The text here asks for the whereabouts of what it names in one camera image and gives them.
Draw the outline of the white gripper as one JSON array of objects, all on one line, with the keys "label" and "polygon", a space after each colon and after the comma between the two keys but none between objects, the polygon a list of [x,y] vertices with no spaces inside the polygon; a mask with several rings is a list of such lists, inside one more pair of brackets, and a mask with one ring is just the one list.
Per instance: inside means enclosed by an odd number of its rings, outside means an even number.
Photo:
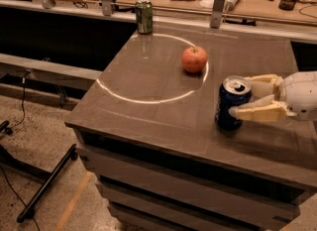
[{"label": "white gripper", "polygon": [[[255,102],[233,106],[229,114],[243,121],[275,122],[287,116],[317,121],[317,71],[299,71],[285,79],[276,74],[247,77]],[[278,93],[279,100],[274,99]]]}]

